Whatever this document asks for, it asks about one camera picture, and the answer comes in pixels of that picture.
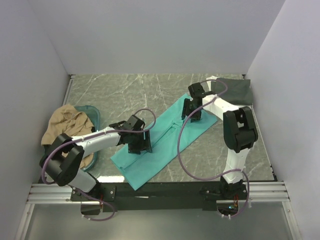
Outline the teal t shirt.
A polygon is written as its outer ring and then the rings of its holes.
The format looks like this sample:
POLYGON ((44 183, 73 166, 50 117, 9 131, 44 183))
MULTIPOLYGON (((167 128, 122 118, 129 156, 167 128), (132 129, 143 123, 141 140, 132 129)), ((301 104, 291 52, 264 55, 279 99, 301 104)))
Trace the teal t shirt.
POLYGON ((190 98, 184 94, 156 119, 155 126, 150 130, 152 153, 143 151, 141 154, 131 154, 125 145, 111 157, 112 162, 135 191, 177 156, 178 136, 184 123, 184 100, 190 98))

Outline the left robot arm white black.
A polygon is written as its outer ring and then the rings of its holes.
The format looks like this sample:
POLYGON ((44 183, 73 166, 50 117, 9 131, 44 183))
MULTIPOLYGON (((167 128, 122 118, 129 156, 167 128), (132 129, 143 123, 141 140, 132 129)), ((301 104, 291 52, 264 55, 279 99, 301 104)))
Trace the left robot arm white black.
POLYGON ((145 122, 136 115, 127 121, 113 123, 108 127, 82 136, 70 137, 60 134, 45 150, 39 165, 42 181, 49 175, 60 187, 69 185, 82 191, 88 201, 100 195, 98 180, 81 169, 82 160, 102 149, 126 145, 130 154, 151 153, 150 130, 144 129, 145 122))

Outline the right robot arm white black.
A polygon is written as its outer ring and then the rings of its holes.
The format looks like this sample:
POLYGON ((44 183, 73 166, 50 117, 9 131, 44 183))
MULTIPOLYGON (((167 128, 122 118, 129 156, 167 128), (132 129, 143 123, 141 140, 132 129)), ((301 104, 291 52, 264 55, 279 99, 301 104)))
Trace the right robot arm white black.
POLYGON ((243 180, 243 170, 250 149, 258 140, 258 131, 250 107, 238 107, 221 98, 226 93, 226 83, 216 80, 224 86, 218 94, 205 91, 201 82, 188 87, 191 99, 183 102, 181 119, 184 121, 178 139, 187 122, 198 122, 202 118, 202 110, 206 110, 222 120, 223 139, 227 147, 227 160, 224 172, 219 175, 222 184, 219 193, 222 198, 230 200, 237 194, 237 187, 243 180))

